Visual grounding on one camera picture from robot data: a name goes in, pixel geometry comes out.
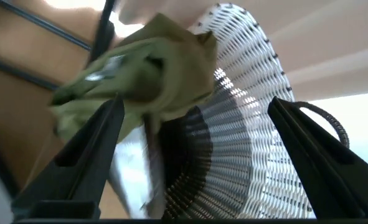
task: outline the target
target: white wicker basket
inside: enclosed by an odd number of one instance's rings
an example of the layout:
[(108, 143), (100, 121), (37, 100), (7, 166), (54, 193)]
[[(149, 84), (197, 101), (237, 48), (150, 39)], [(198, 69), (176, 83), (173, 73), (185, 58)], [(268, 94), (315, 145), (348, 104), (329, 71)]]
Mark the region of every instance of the white wicker basket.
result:
[[(218, 40), (216, 88), (201, 113), (187, 115), (186, 138), (199, 154), (192, 172), (167, 190), (165, 216), (308, 218), (311, 205), (267, 115), (274, 96), (294, 100), (270, 41), (250, 13), (233, 4), (210, 8), (190, 30), (211, 30)], [(200, 116), (206, 125), (197, 123)], [(202, 154), (205, 145), (212, 146), (210, 158)], [(205, 178), (196, 174), (201, 169), (208, 170)]]

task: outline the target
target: wooden floor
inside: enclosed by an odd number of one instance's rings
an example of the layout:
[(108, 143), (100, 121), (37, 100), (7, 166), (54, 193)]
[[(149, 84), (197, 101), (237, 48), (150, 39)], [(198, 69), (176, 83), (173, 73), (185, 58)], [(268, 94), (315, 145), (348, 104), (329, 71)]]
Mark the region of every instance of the wooden floor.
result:
[[(43, 2), (15, 0), (88, 44), (100, 12), (55, 9)], [(35, 24), (0, 8), (0, 61), (30, 74), (63, 84), (83, 68), (88, 52)], [(20, 187), (27, 185), (58, 153), (62, 142), (52, 133), (47, 109), (52, 92), (0, 71), (0, 154)], [(101, 200), (102, 218), (126, 218), (107, 184)]]

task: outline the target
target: green garment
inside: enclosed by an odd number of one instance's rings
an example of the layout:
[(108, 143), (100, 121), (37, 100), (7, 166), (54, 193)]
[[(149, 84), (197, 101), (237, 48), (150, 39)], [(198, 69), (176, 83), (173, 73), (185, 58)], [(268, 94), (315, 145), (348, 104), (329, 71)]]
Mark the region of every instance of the green garment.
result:
[[(51, 110), (57, 132), (68, 141), (98, 107), (116, 94), (123, 97), (125, 117), (118, 141), (141, 125), (148, 114), (153, 129), (184, 116), (214, 89), (216, 39), (211, 32), (194, 35), (162, 14), (103, 54), (53, 95)], [(104, 78), (88, 80), (105, 70)]]

